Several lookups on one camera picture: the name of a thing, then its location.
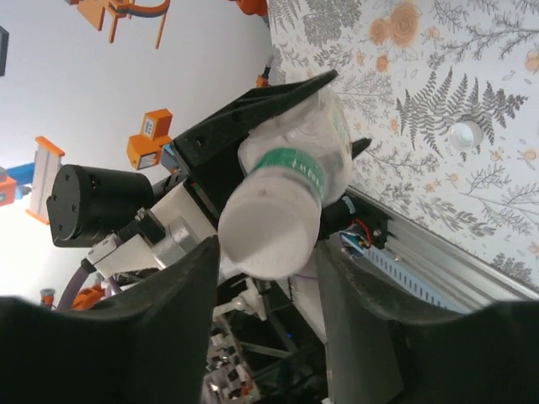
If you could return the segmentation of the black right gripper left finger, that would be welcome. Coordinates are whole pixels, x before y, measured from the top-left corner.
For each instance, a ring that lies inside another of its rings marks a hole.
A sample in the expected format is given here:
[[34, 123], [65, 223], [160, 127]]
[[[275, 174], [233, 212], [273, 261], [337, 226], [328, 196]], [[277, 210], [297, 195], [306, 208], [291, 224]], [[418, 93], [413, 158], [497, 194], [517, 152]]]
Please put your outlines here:
[[210, 237], [86, 311], [2, 298], [2, 402], [199, 402], [219, 264]]

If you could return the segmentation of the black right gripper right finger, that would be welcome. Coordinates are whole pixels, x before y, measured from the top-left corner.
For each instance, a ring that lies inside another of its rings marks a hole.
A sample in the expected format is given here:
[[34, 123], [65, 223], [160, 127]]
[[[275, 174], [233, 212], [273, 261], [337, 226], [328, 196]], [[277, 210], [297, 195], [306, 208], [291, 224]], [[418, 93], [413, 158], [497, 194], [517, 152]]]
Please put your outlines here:
[[392, 286], [340, 250], [316, 251], [336, 403], [535, 403], [538, 304], [469, 314]]

